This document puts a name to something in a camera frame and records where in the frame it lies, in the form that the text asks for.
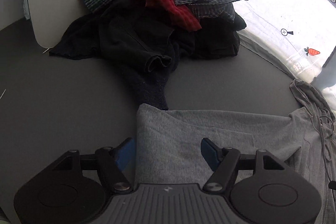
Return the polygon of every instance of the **drawstring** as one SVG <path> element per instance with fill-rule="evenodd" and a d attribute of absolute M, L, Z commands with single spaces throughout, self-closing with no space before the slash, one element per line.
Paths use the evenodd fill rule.
<path fill-rule="evenodd" d="M 327 177 L 329 179 L 329 182 L 331 182 L 332 179 L 331 179 L 331 176 L 330 176 L 329 171 L 328 171 L 327 161 L 330 162 L 332 160 L 332 157 L 331 157 L 330 149 L 327 146 L 327 144 L 325 143 L 325 137 L 324 137 L 325 129 L 323 127 L 322 118 L 326 118 L 328 120 L 328 122 L 331 122 L 333 133 L 334 133 L 334 123 L 333 123 L 333 120 L 330 117 L 328 117 L 327 115 L 320 116 L 321 133 L 319 132 L 319 134 L 320 134 L 321 145 L 322 145 L 323 161 L 324 161 L 324 166 L 325 166 L 325 171 L 327 173 Z M 327 151 L 328 151 L 328 154 L 329 154 L 329 158 L 327 158 L 327 156 L 326 156 L 326 148 L 327 148 Z"/>

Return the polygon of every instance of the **carrot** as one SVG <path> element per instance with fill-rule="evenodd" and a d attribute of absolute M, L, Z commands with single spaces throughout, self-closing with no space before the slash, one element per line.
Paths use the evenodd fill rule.
<path fill-rule="evenodd" d="M 308 48 L 308 47 L 305 48 L 304 51 L 307 52 L 307 53 L 306 53 L 306 56 L 308 56 L 308 54 L 310 54 L 311 56 L 320 54 L 319 51 L 317 51 L 317 50 L 315 50 L 315 49 L 313 49 L 313 48 Z"/>

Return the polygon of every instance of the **gray sweatpants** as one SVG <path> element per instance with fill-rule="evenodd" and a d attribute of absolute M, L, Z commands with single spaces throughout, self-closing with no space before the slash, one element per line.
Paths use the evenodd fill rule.
<path fill-rule="evenodd" d="M 231 146 L 246 154 L 263 148 L 318 189 L 323 205 L 315 223 L 336 223 L 326 175 L 327 169 L 336 180 L 336 140 L 331 129 L 335 117 L 313 86 L 295 79 L 290 88 L 303 107 L 288 117 L 217 110 L 162 111 L 141 105 L 137 112 L 136 182 L 199 183 L 202 187 L 212 174 L 200 150 L 205 137 L 219 147 Z M 237 180 L 244 177 L 246 174 L 240 173 Z"/>

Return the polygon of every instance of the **ribbed gray plate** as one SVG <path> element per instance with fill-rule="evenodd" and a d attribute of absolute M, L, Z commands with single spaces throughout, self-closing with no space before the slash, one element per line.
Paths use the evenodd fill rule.
<path fill-rule="evenodd" d="M 247 224 L 221 196 L 203 193 L 197 184 L 140 184 L 114 197 L 92 224 Z"/>

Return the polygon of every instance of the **white scratch mark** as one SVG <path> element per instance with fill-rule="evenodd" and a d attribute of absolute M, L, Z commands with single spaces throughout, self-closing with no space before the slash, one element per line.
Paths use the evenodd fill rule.
<path fill-rule="evenodd" d="M 3 96 L 3 94 L 5 93 L 6 90 L 7 90 L 7 89 L 5 89 L 4 92 L 1 94 L 0 99 L 2 98 L 2 96 Z"/>

